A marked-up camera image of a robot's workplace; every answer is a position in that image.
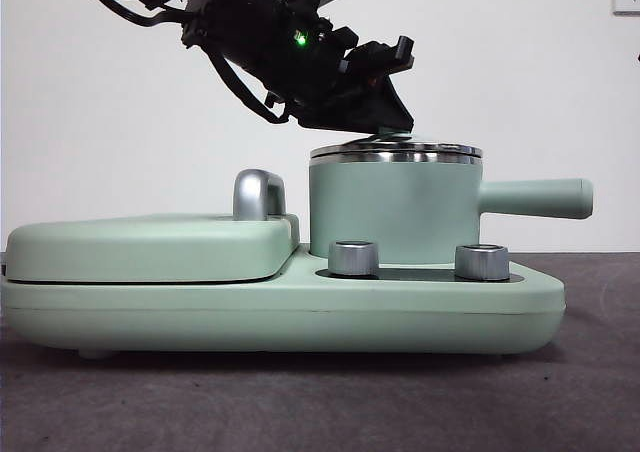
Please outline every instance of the silver knob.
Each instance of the silver knob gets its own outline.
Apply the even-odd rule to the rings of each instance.
[[[507,280],[509,250],[499,245],[462,245],[456,248],[456,275],[478,281]]]
[[[337,275],[377,275],[378,244],[339,241],[329,246],[329,272]]]

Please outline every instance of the black cable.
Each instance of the black cable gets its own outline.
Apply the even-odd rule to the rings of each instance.
[[[238,77],[235,71],[231,68],[229,62],[227,62],[227,59],[224,58],[215,44],[211,41],[206,41],[201,44],[201,48],[207,54],[209,60],[211,60],[213,67],[216,69],[216,72],[218,72],[218,75],[220,75],[220,78],[225,85],[248,109],[252,110],[272,124],[284,124],[289,121],[289,113],[287,112],[286,107],[283,114],[278,117],[255,95],[253,95],[253,93],[251,93],[249,88],[244,84],[244,82],[242,82],[242,80],[240,80],[240,77]]]
[[[123,5],[120,5],[115,0],[99,0],[112,12],[115,12],[120,17],[133,22],[136,25],[142,27],[153,27],[154,25],[162,24],[165,22],[175,22],[178,24],[184,24],[193,18],[193,14],[185,12],[183,10],[169,10],[160,12],[153,17],[145,17],[144,15],[136,14],[135,12],[127,9]]]

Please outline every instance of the chrome handle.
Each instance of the chrome handle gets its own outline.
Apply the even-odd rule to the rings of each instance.
[[[233,191],[233,220],[267,220],[269,215],[285,215],[284,182],[266,170],[243,170]]]

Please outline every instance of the gray table surface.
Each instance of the gray table surface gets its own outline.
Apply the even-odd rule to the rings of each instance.
[[[520,356],[123,353],[2,326],[3,451],[639,451],[640,254],[518,254],[566,284]]]

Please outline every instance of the mint green pot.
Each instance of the mint green pot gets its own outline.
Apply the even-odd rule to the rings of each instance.
[[[478,149],[366,144],[312,153],[313,255],[327,257],[333,241],[366,240],[378,243],[382,263],[451,263],[457,246],[479,242],[483,213],[574,219],[592,213],[587,180],[486,183]]]

